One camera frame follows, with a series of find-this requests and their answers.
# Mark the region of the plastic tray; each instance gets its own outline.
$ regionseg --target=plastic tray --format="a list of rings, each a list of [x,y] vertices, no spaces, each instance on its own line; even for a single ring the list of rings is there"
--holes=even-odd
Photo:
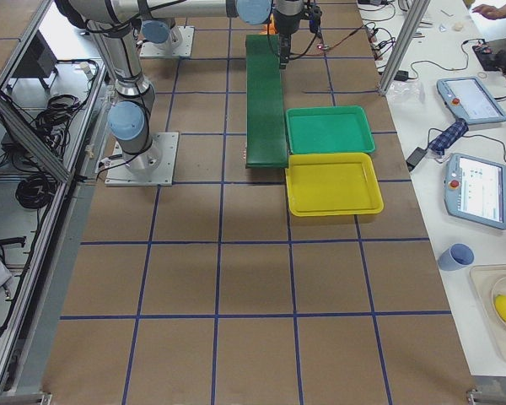
[[[506,264],[495,266],[475,266],[470,270],[472,284],[482,308],[493,341],[499,354],[506,360],[506,323],[500,319],[493,304],[493,296],[499,291],[498,283],[506,278]]]
[[[384,208],[367,154],[294,154],[285,176],[288,205],[298,217],[379,213]]]
[[[292,154],[370,154],[375,149],[365,111],[359,105],[291,108],[285,116]]]

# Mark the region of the touchscreen display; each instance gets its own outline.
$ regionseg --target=touchscreen display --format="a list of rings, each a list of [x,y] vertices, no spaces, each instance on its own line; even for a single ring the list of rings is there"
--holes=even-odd
[[[460,100],[471,119],[495,118],[501,116],[486,93],[482,91],[476,80],[450,80],[449,88]]]
[[[459,210],[491,219],[502,221],[502,169],[476,160],[461,157],[461,197]]]

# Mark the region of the green conveyor belt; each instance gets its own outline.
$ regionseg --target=green conveyor belt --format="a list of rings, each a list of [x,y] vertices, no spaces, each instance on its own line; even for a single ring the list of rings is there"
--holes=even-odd
[[[277,49],[277,37],[270,37]],[[247,35],[246,167],[288,167],[279,61],[265,35]]]

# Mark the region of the blue cup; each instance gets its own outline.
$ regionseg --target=blue cup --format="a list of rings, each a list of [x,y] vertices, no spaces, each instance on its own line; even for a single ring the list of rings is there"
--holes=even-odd
[[[437,260],[439,268],[446,271],[459,270],[473,262],[474,253],[472,253],[472,249],[462,243],[450,246]]]

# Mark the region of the hand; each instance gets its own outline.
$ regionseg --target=hand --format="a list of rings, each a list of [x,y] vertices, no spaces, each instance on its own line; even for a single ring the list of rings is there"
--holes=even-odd
[[[495,6],[488,6],[487,4],[480,4],[472,9],[473,13],[479,13],[486,19],[500,19],[501,15],[498,8]]]

